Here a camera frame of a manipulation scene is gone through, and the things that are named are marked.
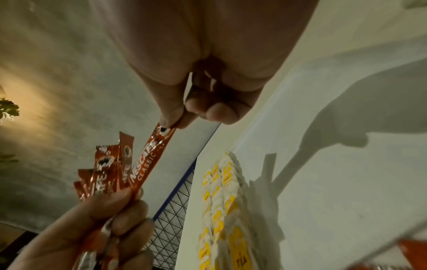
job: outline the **grid pattern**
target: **grid pattern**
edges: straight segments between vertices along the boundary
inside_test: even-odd
[[[175,195],[165,205],[163,211],[154,217],[153,237],[147,248],[154,253],[154,266],[164,270],[174,270],[177,261],[182,228],[184,227],[188,199],[193,183],[192,168]]]

